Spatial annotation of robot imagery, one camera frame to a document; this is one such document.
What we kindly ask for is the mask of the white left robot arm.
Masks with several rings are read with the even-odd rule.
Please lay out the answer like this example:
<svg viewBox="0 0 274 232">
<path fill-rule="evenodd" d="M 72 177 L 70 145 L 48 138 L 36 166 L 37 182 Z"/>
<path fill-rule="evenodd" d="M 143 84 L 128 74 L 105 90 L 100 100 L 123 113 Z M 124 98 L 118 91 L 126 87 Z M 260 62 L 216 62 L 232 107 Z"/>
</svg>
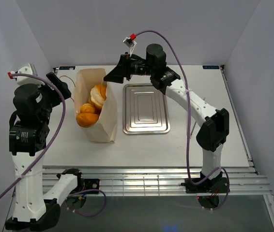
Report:
<svg viewBox="0 0 274 232">
<path fill-rule="evenodd" d="M 49 120 L 53 107 L 71 97 L 68 85 L 53 72 L 46 75 L 52 84 L 22 84 L 14 91 L 16 110 L 9 122 L 9 150 L 15 165 L 15 209 L 6 220 L 6 230 L 30 229 L 42 232 L 57 225 L 60 209 L 72 193 L 80 193 L 85 182 L 79 169 L 57 174 L 57 183 L 43 193 L 43 154 L 49 146 Z"/>
</svg>

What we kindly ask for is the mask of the beige paper bag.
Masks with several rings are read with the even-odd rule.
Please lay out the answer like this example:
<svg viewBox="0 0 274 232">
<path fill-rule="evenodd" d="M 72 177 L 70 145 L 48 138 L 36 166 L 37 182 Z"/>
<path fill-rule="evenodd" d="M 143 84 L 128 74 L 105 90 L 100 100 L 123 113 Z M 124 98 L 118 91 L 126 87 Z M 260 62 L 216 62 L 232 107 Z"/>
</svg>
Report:
<svg viewBox="0 0 274 232">
<path fill-rule="evenodd" d="M 103 68 L 58 74 L 59 78 L 72 81 L 76 124 L 89 141 L 96 143 L 115 142 L 117 133 L 117 101 L 105 76 Z"/>
</svg>

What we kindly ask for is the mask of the small croissant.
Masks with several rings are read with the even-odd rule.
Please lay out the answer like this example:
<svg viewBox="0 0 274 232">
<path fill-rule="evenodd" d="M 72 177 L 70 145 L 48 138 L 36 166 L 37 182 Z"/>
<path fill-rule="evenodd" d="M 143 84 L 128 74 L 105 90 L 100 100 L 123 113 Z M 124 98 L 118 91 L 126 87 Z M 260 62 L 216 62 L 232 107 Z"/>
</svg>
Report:
<svg viewBox="0 0 274 232">
<path fill-rule="evenodd" d="M 96 109 L 95 107 L 90 103 L 85 103 L 80 108 L 80 113 L 82 114 L 95 114 Z"/>
</svg>

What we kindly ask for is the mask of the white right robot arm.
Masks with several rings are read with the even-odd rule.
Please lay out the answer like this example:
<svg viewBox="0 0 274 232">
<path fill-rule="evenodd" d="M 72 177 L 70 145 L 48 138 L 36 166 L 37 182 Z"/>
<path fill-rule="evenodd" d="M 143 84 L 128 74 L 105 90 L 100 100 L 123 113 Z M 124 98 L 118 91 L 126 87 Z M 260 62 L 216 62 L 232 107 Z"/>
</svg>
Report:
<svg viewBox="0 0 274 232">
<path fill-rule="evenodd" d="M 187 193 L 229 192 L 229 178 L 221 167 L 221 153 L 229 134 L 229 112 L 206 103 L 185 86 L 185 79 L 166 63 L 166 53 L 161 45 L 153 43 L 146 48 L 146 57 L 125 53 L 104 81 L 122 84 L 132 75 L 147 75 L 151 84 L 165 96 L 178 103 L 194 119 L 200 129 L 196 140 L 202 148 L 202 169 L 199 178 L 188 177 L 182 183 Z"/>
</svg>

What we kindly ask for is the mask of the long scored baguette loaf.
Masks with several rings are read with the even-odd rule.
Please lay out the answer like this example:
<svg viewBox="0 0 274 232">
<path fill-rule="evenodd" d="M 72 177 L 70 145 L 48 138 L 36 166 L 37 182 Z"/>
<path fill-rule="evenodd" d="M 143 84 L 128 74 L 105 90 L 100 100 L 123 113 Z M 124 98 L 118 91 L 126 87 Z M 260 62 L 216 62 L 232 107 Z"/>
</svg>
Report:
<svg viewBox="0 0 274 232">
<path fill-rule="evenodd" d="M 83 128 L 88 128 L 93 126 L 99 119 L 99 115 L 98 114 L 78 114 L 76 116 L 76 121 L 78 123 L 79 126 L 83 127 Z"/>
</svg>

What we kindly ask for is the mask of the round smooth bun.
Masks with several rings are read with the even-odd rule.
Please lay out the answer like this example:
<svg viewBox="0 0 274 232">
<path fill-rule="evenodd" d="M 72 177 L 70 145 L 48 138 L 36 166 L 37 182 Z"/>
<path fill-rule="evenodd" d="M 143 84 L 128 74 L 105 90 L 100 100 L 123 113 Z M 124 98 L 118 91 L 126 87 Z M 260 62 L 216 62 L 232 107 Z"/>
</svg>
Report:
<svg viewBox="0 0 274 232">
<path fill-rule="evenodd" d="M 97 110 L 102 110 L 106 96 L 107 87 L 105 85 L 99 84 L 95 85 L 89 96 L 89 103 L 92 104 Z"/>
</svg>

